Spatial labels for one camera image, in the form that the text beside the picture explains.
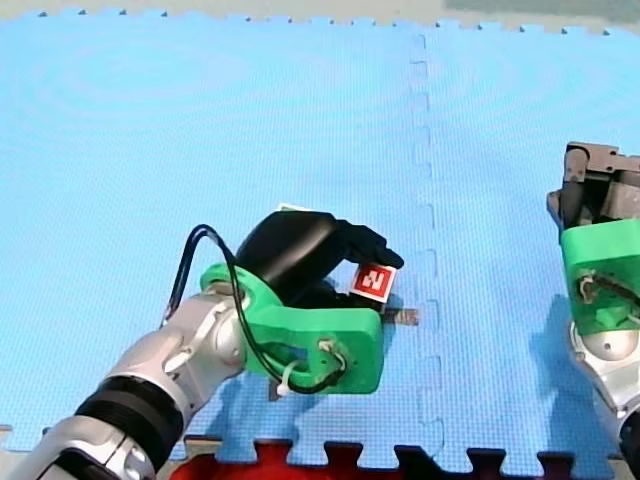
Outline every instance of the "red tag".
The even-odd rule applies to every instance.
[[[380,303],[387,303],[396,269],[382,265],[361,265],[351,286],[351,293],[370,298]]]

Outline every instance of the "blue foam floor tile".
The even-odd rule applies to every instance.
[[[428,282],[409,280],[431,258],[433,229],[407,35],[105,12],[23,17],[2,25],[0,44],[15,46],[0,51],[8,449],[32,448],[157,327],[198,223],[235,247],[282,201],[331,211],[403,254],[397,305],[428,298]],[[198,253],[190,292],[220,258],[213,246]],[[342,289],[353,270],[333,275]],[[222,460],[250,461],[256,438],[294,440],[290,460],[307,464],[327,441],[363,444],[368,467],[394,464],[397,443],[435,454],[428,325],[386,328],[374,395],[269,402],[266,379],[242,376],[188,434],[221,436]],[[183,453],[178,445],[174,458]]]
[[[464,471],[468,448],[499,448],[504,473],[541,475],[537,452],[572,452],[574,475],[611,476],[615,448],[568,361],[561,253],[544,205],[568,141],[640,151],[640,40],[424,35],[444,381],[435,460]]]
[[[0,50],[7,448],[33,447],[157,326],[191,227],[237,246],[285,201],[385,235],[406,260],[394,305],[420,324],[386,329],[371,396],[269,402],[267,380],[243,375],[189,434],[222,436],[222,460],[278,438],[292,463],[325,463],[338,441],[363,445],[363,467],[414,445],[466,471],[467,449],[497,448],[507,474],[568,452],[574,476],[610,476],[614,446],[567,356],[545,195],[568,141],[640,152],[640,40],[440,25],[416,39],[195,13],[0,24],[17,46]],[[219,258],[199,252],[191,292]],[[346,289],[352,273],[333,277]]]

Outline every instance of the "black cable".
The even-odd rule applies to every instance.
[[[609,290],[610,292],[618,295],[620,298],[623,298],[624,300],[632,303],[635,307],[640,308],[640,296],[631,288],[623,285],[621,282],[613,278],[609,278],[605,275],[593,274],[585,275],[584,277],[582,277],[580,279],[580,283],[582,283],[586,279],[590,279],[595,285],[598,285],[600,288]],[[584,294],[582,292],[580,292],[580,294],[583,299],[585,299]]]
[[[238,321],[240,322],[240,326],[242,328],[242,332],[244,333],[247,342],[249,343],[249,348],[251,348],[252,352],[262,365],[262,367],[267,371],[269,376],[271,376],[276,382],[282,382],[282,375],[276,367],[271,363],[271,361],[267,358],[264,350],[258,345],[256,342],[253,333],[251,332],[251,328],[249,327],[249,323],[244,314],[244,309],[242,308],[242,298],[241,298],[241,288],[240,282],[238,280],[238,274],[236,272],[236,260],[227,245],[222,240],[222,237],[218,235],[218,233],[208,225],[198,225],[195,227],[189,236],[187,237],[187,241],[184,246],[184,250],[182,252],[182,258],[180,259],[180,264],[178,266],[178,272],[176,274],[175,281],[173,283],[173,288],[171,290],[171,296],[169,297],[169,303],[167,305],[167,309],[165,311],[163,324],[173,315],[173,313],[178,309],[180,305],[180,301],[182,299],[182,295],[184,294],[185,287],[187,285],[187,279],[189,277],[189,271],[191,269],[191,262],[193,261],[193,256],[195,254],[196,247],[200,240],[204,237],[208,237],[213,242],[218,245],[220,250],[222,251],[222,255],[224,256],[224,260],[229,270],[229,279],[231,283],[231,292],[234,301],[234,305],[238,314]],[[301,385],[296,385],[291,380],[289,380],[288,387],[290,390],[296,393],[302,394],[314,394],[319,393],[327,387],[334,386],[338,380],[344,375],[346,371],[346,364],[344,359],[337,355],[334,352],[330,352],[336,360],[340,363],[340,367],[334,370],[332,373],[327,375],[323,380],[318,382],[317,384],[311,387],[304,387]]]

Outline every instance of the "green gripper mount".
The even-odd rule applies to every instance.
[[[580,335],[640,328],[629,320],[634,306],[608,291],[599,292],[593,303],[584,303],[578,282],[594,273],[640,291],[640,220],[626,219],[573,227],[560,238],[567,289],[576,328]]]
[[[323,393],[364,394],[378,388],[384,355],[382,322],[377,312],[368,308],[285,307],[261,279],[239,267],[236,272],[245,295],[249,296],[247,323],[280,375],[291,361],[299,360],[290,374],[293,382],[308,387],[324,379],[339,367],[330,353],[318,347],[319,342],[329,341],[345,358],[347,370],[337,385]],[[200,288],[204,291],[214,282],[229,282],[225,265],[210,267],[200,278]],[[245,346],[247,370],[266,375],[246,339]]]

